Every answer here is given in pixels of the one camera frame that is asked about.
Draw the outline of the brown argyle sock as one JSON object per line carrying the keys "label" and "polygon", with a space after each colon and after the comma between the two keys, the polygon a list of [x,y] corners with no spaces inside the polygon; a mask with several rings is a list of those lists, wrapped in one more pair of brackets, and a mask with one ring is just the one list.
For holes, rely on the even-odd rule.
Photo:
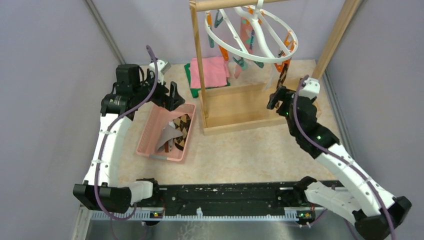
{"label": "brown argyle sock", "polygon": [[280,73],[277,84],[276,84],[276,89],[278,90],[281,86],[283,86],[286,78],[287,78],[287,71],[283,71],[282,73]]}
{"label": "brown argyle sock", "polygon": [[175,129],[182,133],[182,136],[178,136],[173,139],[174,145],[177,149],[183,151],[186,145],[192,118],[188,114],[184,114],[173,119],[172,122],[174,123]]}

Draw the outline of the grey sock red stripes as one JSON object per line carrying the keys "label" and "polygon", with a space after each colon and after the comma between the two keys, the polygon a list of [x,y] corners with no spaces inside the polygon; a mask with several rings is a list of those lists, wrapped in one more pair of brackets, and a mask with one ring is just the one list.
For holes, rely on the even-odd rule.
{"label": "grey sock red stripes", "polygon": [[180,137],[183,134],[169,125],[162,129],[160,138],[156,144],[155,150],[157,152],[170,153],[175,149],[174,138]]}

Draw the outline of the white sock black stripes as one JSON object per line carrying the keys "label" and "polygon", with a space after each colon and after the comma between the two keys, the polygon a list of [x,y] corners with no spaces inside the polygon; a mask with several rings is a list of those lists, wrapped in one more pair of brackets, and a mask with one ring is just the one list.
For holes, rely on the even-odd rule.
{"label": "white sock black stripes", "polygon": [[175,123],[174,123],[173,121],[169,121],[169,122],[168,122],[168,125],[169,125],[170,127],[174,128],[174,129],[176,129],[176,125],[175,125]]}

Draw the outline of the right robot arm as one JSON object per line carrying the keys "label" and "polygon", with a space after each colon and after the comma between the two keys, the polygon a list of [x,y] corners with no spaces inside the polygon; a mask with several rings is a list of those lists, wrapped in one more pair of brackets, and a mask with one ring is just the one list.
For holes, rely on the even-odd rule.
{"label": "right robot arm", "polygon": [[365,240],[395,239],[395,230],[412,203],[385,190],[359,166],[333,132],[318,122],[314,101],[314,97],[282,86],[270,94],[267,108],[276,109],[286,119],[299,147],[336,176],[347,191],[337,191],[306,176],[293,192],[294,202],[326,208],[352,224]]}

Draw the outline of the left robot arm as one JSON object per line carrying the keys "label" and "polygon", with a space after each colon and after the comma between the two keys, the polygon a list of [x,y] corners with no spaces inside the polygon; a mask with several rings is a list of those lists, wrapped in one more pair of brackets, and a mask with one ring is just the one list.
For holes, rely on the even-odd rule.
{"label": "left robot arm", "polygon": [[164,74],[168,62],[156,60],[143,71],[138,64],[118,65],[112,90],[100,104],[100,128],[89,169],[73,195],[89,210],[106,214],[124,214],[143,201],[154,207],[160,193],[152,180],[137,180],[130,186],[119,187],[118,173],[125,136],[133,123],[135,112],[152,102],[169,112],[183,105],[175,82],[166,86]]}

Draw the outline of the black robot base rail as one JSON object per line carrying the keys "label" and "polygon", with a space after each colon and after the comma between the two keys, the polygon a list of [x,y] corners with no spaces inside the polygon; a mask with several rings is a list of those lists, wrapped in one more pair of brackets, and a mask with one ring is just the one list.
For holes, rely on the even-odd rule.
{"label": "black robot base rail", "polygon": [[137,202],[141,210],[152,209],[165,217],[196,215],[215,219],[258,219],[288,217],[313,219],[320,207],[308,202],[294,189],[295,182],[153,184],[153,195]]}

